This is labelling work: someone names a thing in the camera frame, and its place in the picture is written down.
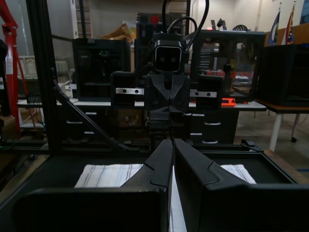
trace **striped towel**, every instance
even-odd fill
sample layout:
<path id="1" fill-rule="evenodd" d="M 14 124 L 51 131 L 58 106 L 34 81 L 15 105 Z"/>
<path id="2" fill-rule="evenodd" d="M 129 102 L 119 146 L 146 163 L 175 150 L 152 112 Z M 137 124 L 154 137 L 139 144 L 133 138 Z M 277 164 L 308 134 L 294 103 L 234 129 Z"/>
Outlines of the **striped towel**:
<path id="1" fill-rule="evenodd" d="M 142 164 L 86 165 L 75 188 L 120 187 L 142 166 Z"/>
<path id="2" fill-rule="evenodd" d="M 122 186 L 128 179 L 141 169 L 142 164 L 86 165 L 75 188 L 116 188 Z M 221 166 L 239 178 L 256 184 L 243 165 Z M 172 197 L 169 220 L 169 232 L 186 232 L 183 209 L 178 193 L 173 167 Z"/>
<path id="3" fill-rule="evenodd" d="M 242 164 L 222 165 L 221 167 L 229 171 L 231 174 L 239 177 L 240 179 L 247 181 L 250 184 L 256 184 L 255 180 L 252 178 L 245 166 L 243 166 Z"/>

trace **red metal frame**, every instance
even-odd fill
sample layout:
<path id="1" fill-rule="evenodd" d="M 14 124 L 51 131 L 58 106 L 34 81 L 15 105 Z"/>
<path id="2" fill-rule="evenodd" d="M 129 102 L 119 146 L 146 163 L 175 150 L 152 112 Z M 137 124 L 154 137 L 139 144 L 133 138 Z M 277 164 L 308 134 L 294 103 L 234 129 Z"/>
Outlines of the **red metal frame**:
<path id="1" fill-rule="evenodd" d="M 24 89 L 25 93 L 28 94 L 24 74 L 22 71 L 22 67 L 20 64 L 19 56 L 17 53 L 17 28 L 18 25 L 13 19 L 10 10 L 5 2 L 5 0 L 0 0 L 0 16 L 4 21 L 4 24 L 2 25 L 3 34 L 5 37 L 5 43 L 8 46 L 8 53 L 6 56 L 6 85 L 9 95 L 9 101 L 10 101 L 10 109 L 12 115 L 15 117 L 16 121 L 16 127 L 18 135 L 20 136 L 20 125 L 19 125 L 19 114 L 18 114 L 18 79 L 17 79 L 17 65 L 19 65 L 19 69 L 21 72 L 21 76 L 23 79 Z M 30 111 L 31 119 L 33 126 L 35 127 L 35 122 L 33 119 L 33 113 Z"/>

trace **orange part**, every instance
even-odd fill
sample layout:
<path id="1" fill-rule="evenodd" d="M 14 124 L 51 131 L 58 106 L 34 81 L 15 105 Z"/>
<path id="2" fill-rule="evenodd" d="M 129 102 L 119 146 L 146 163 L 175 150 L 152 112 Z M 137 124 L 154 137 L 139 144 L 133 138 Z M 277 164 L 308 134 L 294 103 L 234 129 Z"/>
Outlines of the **orange part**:
<path id="1" fill-rule="evenodd" d="M 236 106 L 235 98 L 222 98 L 221 106 L 229 106 L 229 107 Z"/>

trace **cardboard box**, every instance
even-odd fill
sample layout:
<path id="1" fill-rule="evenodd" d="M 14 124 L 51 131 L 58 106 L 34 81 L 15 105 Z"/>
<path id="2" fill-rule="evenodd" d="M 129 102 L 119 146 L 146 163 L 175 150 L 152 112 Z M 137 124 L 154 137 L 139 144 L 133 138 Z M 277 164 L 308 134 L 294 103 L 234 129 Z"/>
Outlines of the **cardboard box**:
<path id="1" fill-rule="evenodd" d="M 16 122 L 14 117 L 0 117 L 4 121 L 3 137 L 5 139 L 18 139 Z"/>

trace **floor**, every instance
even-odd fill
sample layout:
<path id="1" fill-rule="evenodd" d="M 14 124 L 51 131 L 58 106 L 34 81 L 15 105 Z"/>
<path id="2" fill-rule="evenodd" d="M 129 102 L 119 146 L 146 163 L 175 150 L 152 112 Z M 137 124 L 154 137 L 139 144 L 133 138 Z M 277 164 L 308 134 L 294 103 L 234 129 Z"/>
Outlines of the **floor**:
<path id="1" fill-rule="evenodd" d="M 276 114 L 268 111 L 240 112 L 235 144 L 239 144 L 242 138 L 253 140 L 260 148 L 269 149 L 273 123 Z M 296 133 L 298 141 L 291 142 L 291 134 L 296 115 L 284 115 L 278 136 L 275 153 L 292 165 L 295 169 L 309 170 L 309 117 L 301 115 Z M 309 179 L 309 172 L 301 172 Z"/>

